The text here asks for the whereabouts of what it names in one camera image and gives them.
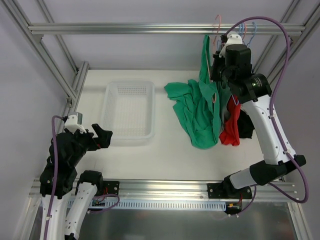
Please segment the green tank top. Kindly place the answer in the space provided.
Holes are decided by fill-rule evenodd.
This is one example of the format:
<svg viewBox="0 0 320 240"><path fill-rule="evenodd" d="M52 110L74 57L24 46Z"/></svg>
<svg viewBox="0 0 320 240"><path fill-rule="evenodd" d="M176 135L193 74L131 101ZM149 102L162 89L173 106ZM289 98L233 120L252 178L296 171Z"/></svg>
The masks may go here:
<svg viewBox="0 0 320 240"><path fill-rule="evenodd" d="M198 80L170 82L164 86L167 97L175 101L173 110L193 147L209 149L219 142L222 127L216 83L210 80L210 37L204 36Z"/></svg>

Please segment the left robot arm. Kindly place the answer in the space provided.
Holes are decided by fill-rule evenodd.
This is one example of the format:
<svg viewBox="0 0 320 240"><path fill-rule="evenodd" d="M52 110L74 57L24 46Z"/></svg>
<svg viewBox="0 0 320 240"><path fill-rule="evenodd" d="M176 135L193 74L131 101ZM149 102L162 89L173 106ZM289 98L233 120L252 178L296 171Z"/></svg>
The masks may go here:
<svg viewBox="0 0 320 240"><path fill-rule="evenodd" d="M92 128L94 132L79 129L71 132L67 127L64 132L52 133L47 164L39 178L42 240L77 240L89 203L94 196L104 193L103 175L94 170L85 170L76 188L73 187L78 175L76 166L86 152L106 149L111 143L112 131L102 129L97 123ZM76 198L67 212L72 190Z"/></svg>

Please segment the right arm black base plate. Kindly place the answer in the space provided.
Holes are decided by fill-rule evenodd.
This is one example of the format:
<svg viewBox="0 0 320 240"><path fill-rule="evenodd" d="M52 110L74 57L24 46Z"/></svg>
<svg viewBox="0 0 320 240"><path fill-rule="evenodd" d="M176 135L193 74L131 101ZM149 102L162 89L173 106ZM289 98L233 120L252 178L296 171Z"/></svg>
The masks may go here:
<svg viewBox="0 0 320 240"><path fill-rule="evenodd" d="M250 200L253 197L249 186L240 189L234 188L225 182L210 182L207 184L207 194L209 199L240 199Z"/></svg>

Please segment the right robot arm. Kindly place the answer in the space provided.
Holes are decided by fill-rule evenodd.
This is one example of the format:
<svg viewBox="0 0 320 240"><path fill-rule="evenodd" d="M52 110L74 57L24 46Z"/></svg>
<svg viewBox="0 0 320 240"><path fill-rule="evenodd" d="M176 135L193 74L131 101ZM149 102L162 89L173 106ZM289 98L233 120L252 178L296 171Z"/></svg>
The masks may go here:
<svg viewBox="0 0 320 240"><path fill-rule="evenodd" d="M212 80L226 84L249 115L263 154L263 160L224 178L220 190L235 198L254 185L266 185L294 170L302 171L307 161L296 154L286 139L267 78L252 73L251 50L244 44L225 45L213 56Z"/></svg>

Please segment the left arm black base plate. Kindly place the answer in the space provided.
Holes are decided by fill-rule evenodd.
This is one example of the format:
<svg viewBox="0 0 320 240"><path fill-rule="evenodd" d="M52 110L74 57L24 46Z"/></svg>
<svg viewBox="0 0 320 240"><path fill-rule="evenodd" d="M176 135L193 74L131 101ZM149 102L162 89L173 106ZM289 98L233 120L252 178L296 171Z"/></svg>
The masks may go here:
<svg viewBox="0 0 320 240"><path fill-rule="evenodd" d="M120 182L115 180L104 180L103 181L103 193L106 195L118 195L120 189Z"/></svg>

